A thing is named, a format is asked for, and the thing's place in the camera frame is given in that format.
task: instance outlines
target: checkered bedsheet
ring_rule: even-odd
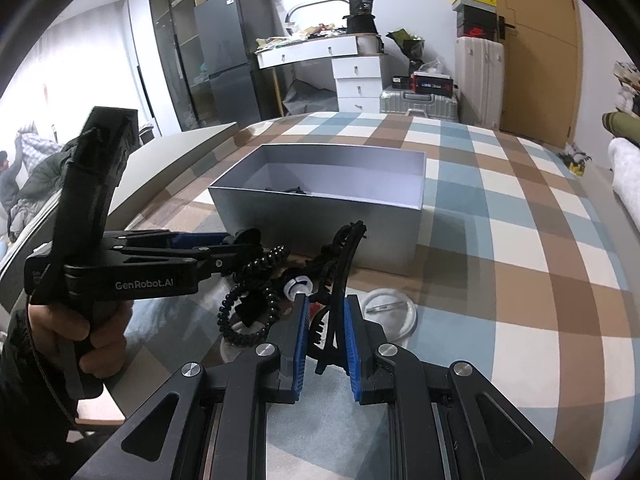
[[[221,230],[214,206],[197,196],[266,142],[425,152],[412,274],[359,269],[349,287],[409,295],[419,306],[409,350],[439,365],[473,363],[586,478],[617,476],[640,442],[638,312],[604,225],[559,159],[528,140],[463,124],[293,116],[239,132],[210,169],[194,170],[192,184],[165,190],[138,227]],[[189,298],[136,302],[130,364],[111,388],[126,415],[184,362],[220,361],[216,313],[225,290],[213,278]],[[388,478],[387,437],[383,406],[355,404],[343,372],[316,376],[308,366],[300,402],[270,410],[268,477]]]

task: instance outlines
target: drawer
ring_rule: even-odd
[[[374,77],[354,77],[336,79],[335,86],[338,97],[375,97],[382,94],[382,79]]]
[[[358,53],[356,36],[310,40],[304,43],[274,48],[257,54],[260,68],[296,63],[333,56],[354,56]]]
[[[380,99],[373,97],[338,97],[338,109],[341,112],[380,113]]]
[[[334,78],[382,77],[382,56],[343,57],[331,60]]]

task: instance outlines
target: refrigerator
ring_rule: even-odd
[[[276,35],[271,0],[206,0],[196,26],[218,118],[241,128],[279,116],[270,70],[261,70],[256,38]]]

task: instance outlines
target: human hand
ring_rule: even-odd
[[[115,314],[91,333],[90,342],[94,349],[80,359],[80,369],[99,379],[111,377],[120,371],[126,357],[127,340],[124,331],[131,319],[133,301],[117,303]],[[36,348],[59,368],[62,367],[62,360],[56,345],[56,335],[71,341],[82,341],[89,335],[89,322],[60,303],[30,304],[28,314]]]

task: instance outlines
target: white curtain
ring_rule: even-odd
[[[131,73],[118,4],[49,28],[0,98],[0,150],[14,156],[16,131],[35,121],[41,136],[65,144],[78,136],[94,106],[134,108],[149,120]]]

